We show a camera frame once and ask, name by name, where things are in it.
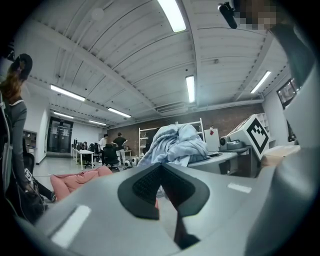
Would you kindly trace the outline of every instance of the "office chair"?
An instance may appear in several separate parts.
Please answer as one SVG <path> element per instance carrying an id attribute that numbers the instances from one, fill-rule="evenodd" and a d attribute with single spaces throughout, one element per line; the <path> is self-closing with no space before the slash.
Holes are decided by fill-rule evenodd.
<path id="1" fill-rule="evenodd" d="M 90 145 L 89 151 L 94 152 L 94 151 L 95 151 L 94 147 L 92 147 L 92 146 Z M 92 164 L 93 164 L 93 167 L 96 166 L 93 162 L 91 162 L 91 155 L 90 155 L 90 154 L 85 154 L 85 155 L 83 156 L 83 159 L 84 159 L 85 161 L 87 161 L 87 163 L 86 163 L 85 166 L 84 166 L 85 169 L 87 168 L 87 166 L 92 166 Z"/>
<path id="2" fill-rule="evenodd" d="M 97 154 L 95 156 L 95 161 L 99 162 L 101 152 L 100 152 L 100 148 L 99 148 L 99 145 L 97 142 L 94 143 L 94 153 Z"/>
<path id="3" fill-rule="evenodd" d="M 118 164 L 118 156 L 116 153 L 116 149 L 111 144 L 106 144 L 103 148 L 104 152 L 104 163 L 106 165 L 110 165 L 110 169 L 117 170 L 119 172 L 119 168 L 115 167 L 115 164 Z"/>
<path id="4" fill-rule="evenodd" d="M 33 154 L 28 153 L 26 146 L 26 139 L 22 139 L 22 149 L 23 149 L 23 165 L 24 168 L 27 168 L 29 172 L 33 175 L 35 167 L 35 157 Z"/>

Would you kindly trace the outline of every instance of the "cardboard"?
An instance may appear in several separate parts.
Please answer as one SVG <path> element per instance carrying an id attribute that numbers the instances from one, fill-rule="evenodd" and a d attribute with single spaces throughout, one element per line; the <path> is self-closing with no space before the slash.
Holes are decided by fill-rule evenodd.
<path id="1" fill-rule="evenodd" d="M 261 167 L 277 166 L 286 156 L 300 150 L 299 145 L 275 146 L 267 149 L 261 159 Z"/>

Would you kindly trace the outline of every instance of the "pink bean bag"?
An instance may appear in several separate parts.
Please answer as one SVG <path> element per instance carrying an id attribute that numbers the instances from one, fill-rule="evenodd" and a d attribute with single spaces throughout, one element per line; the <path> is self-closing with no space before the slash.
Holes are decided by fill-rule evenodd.
<path id="1" fill-rule="evenodd" d="M 60 201 L 83 184 L 109 174 L 112 174 L 112 171 L 103 165 L 96 169 L 76 174 L 51 175 L 50 181 L 56 195 L 56 200 Z"/>

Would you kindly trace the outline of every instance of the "fluorescent light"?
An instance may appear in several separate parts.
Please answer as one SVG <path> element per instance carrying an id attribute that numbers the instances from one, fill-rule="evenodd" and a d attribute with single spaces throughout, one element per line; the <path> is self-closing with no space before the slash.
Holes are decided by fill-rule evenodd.
<path id="1" fill-rule="evenodd" d="M 189 102 L 195 102 L 195 77 L 193 75 L 185 78 L 188 88 Z"/>
<path id="2" fill-rule="evenodd" d="M 108 110 L 111 111 L 111 112 L 113 112 L 113 113 L 116 113 L 116 114 L 118 114 L 118 115 L 124 116 L 124 117 L 126 117 L 126 118 L 130 118 L 130 117 L 131 117 L 131 115 L 122 113 L 122 112 L 120 112 L 120 111 L 118 111 L 118 110 L 116 110 L 116 109 L 113 109 L 112 107 L 109 107 Z"/>
<path id="3" fill-rule="evenodd" d="M 105 123 L 102 123 L 102 122 L 96 122 L 96 121 L 91 121 L 89 120 L 90 123 L 94 123 L 94 124 L 97 124 L 97 125 L 101 125 L 101 126 L 106 126 Z"/>
<path id="4" fill-rule="evenodd" d="M 169 20 L 173 32 L 177 33 L 186 30 L 186 24 L 176 0 L 158 0 L 158 2 Z"/>
<path id="5" fill-rule="evenodd" d="M 259 89 L 259 87 L 264 83 L 264 81 L 268 78 L 268 76 L 271 74 L 270 71 L 265 72 L 264 76 L 261 78 L 261 80 L 258 82 L 258 84 L 253 88 L 252 91 L 250 91 L 251 94 L 254 94 L 256 90 Z"/>
<path id="6" fill-rule="evenodd" d="M 58 112 L 53 112 L 55 115 L 57 116 L 61 116 L 61 117 L 65 117 L 65 118 L 71 118 L 73 119 L 74 117 L 73 116 L 70 116 L 70 115 L 66 115 L 66 114 L 61 114 L 61 113 L 58 113 Z"/>
<path id="7" fill-rule="evenodd" d="M 79 96 L 79 95 L 77 95 L 77 94 L 74 94 L 74 93 L 72 93 L 72 92 L 70 92 L 70 91 L 67 91 L 67 90 L 65 90 L 65 89 L 61 89 L 61 88 L 59 88 L 59 87 L 57 87 L 57 86 L 55 86 L 55 85 L 53 85 L 53 84 L 51 84 L 51 90 L 54 90 L 54 91 L 56 91 L 56 92 L 58 92 L 58 93 L 67 95 L 67 96 L 69 96 L 69 97 L 71 97 L 71 98 L 77 99 L 77 100 L 82 101 L 82 102 L 84 102 L 85 99 L 86 99 L 86 98 L 84 98 L 84 97 L 82 97 L 82 96 Z"/>

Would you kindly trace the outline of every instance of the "window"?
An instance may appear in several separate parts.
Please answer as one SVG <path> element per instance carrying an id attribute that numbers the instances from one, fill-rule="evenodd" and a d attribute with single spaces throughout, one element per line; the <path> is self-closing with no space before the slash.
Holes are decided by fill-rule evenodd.
<path id="1" fill-rule="evenodd" d="M 292 99 L 297 95 L 297 92 L 300 90 L 300 88 L 296 85 L 295 79 L 289 79 L 284 86 L 282 86 L 278 91 L 277 94 L 279 96 L 279 99 L 281 101 L 283 109 L 285 109 Z M 291 129 L 290 124 L 287 121 L 288 125 L 288 142 L 293 142 L 296 139 L 296 135 Z"/>
<path id="2" fill-rule="evenodd" d="M 284 84 L 284 86 L 282 86 L 278 90 L 277 93 L 280 98 L 283 109 L 285 109 L 290 104 L 290 102 L 296 96 L 299 90 L 300 88 L 297 87 L 294 78 L 287 81 Z"/>

